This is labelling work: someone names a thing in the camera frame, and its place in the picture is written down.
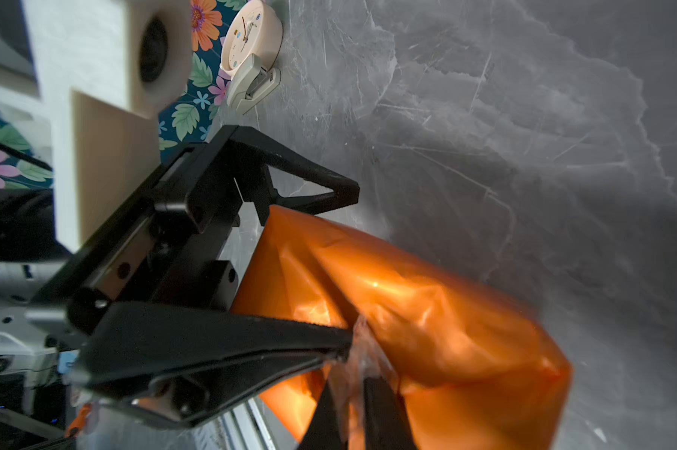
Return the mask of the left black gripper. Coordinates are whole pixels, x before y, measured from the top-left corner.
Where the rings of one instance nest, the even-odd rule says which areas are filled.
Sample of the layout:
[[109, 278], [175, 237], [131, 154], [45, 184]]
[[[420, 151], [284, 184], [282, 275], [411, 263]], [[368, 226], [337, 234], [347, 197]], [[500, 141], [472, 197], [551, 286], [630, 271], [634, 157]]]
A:
[[55, 339], [96, 328], [69, 375], [107, 407], [154, 429], [198, 427], [352, 346], [347, 329], [221, 312], [239, 277], [220, 253], [244, 202], [260, 217], [271, 206], [317, 216], [359, 193], [255, 127], [221, 127], [152, 172], [39, 290], [27, 320]]

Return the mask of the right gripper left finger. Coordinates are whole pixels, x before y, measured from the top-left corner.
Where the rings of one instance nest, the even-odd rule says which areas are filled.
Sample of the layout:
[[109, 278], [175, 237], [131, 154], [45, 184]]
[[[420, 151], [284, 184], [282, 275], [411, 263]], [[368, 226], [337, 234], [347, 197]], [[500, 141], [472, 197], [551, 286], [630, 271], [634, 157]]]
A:
[[326, 384], [298, 450], [347, 450], [348, 405], [346, 397]]

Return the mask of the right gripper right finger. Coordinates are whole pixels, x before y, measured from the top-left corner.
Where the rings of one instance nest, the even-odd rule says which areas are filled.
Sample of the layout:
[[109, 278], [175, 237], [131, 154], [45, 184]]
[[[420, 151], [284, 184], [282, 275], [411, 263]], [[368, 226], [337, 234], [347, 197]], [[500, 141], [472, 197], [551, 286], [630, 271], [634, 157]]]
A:
[[369, 450], [417, 450], [406, 413], [383, 378], [366, 378], [364, 392], [364, 441]]

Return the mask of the yellow wrapping paper sheet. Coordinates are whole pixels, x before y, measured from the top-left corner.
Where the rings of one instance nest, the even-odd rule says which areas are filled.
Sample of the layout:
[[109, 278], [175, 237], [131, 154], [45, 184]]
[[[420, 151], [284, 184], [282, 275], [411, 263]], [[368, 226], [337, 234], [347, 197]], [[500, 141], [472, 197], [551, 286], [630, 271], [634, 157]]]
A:
[[274, 206], [233, 312], [350, 329], [365, 319], [421, 449], [547, 449], [572, 367], [510, 296], [389, 243]]

